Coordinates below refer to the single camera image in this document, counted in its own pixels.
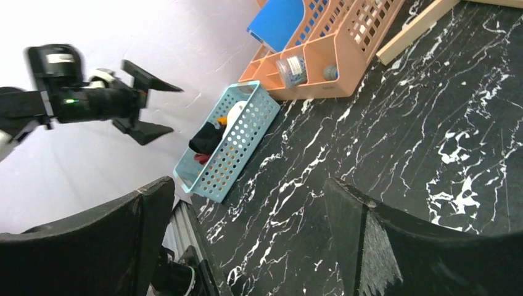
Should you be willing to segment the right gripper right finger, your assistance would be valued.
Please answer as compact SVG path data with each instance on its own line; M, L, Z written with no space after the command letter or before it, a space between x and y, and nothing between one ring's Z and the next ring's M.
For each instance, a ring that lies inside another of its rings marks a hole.
M374 200L339 178L324 203L346 295L521 295L522 233L479 236Z

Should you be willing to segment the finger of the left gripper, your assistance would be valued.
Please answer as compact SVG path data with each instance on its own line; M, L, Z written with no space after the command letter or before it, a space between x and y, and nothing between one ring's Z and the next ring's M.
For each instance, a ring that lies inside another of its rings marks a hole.
M182 93L183 89L167 83L129 60L122 60L121 69L133 77L133 89L148 93L149 90Z
M131 121L129 119L115 119L112 124L123 134L133 138L141 146L148 145L152 141L174 132L173 128L144 121Z

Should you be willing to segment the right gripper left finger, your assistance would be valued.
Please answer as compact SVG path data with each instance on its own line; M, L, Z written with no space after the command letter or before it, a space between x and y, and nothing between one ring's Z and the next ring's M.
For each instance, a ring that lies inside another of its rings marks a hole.
M161 177L75 215L1 234L2 295L145 295L175 199Z

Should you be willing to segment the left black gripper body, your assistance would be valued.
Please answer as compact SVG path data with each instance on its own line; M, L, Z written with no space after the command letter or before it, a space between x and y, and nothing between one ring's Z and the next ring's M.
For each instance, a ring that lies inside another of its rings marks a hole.
M61 89L61 122L131 118L146 100L146 90L128 86L112 70L97 68L84 85Z

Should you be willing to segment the black sock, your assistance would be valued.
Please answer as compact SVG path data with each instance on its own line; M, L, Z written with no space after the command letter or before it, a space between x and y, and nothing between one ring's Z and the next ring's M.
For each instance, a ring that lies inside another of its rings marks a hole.
M206 122L189 140L188 147L197 154L212 154L221 142L225 129L226 126L217 128L213 123Z

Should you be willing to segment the orange striped-cuff sock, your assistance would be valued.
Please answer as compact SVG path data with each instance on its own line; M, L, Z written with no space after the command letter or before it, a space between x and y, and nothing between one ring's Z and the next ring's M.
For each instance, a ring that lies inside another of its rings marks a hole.
M220 126L226 126L228 122L227 117L218 117L216 121Z

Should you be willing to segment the white sock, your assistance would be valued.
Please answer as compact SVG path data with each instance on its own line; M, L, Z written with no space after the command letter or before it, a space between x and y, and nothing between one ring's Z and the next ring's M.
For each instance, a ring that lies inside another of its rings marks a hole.
M247 101L239 101L231 107L226 117L226 128L224 130L223 137L225 137L229 133L236 120L240 117L241 112L243 111L246 105Z

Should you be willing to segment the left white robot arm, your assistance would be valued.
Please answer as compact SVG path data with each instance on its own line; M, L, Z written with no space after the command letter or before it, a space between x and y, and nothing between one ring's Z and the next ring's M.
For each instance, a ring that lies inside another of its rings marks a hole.
M121 69L133 77L127 85L113 70L96 68L84 80L81 54L70 44L28 47L26 58L36 89L1 88L1 159L4 160L37 127L52 129L52 120L78 123L110 120L123 134L144 146L173 128L139 119L149 91L181 93L129 60Z

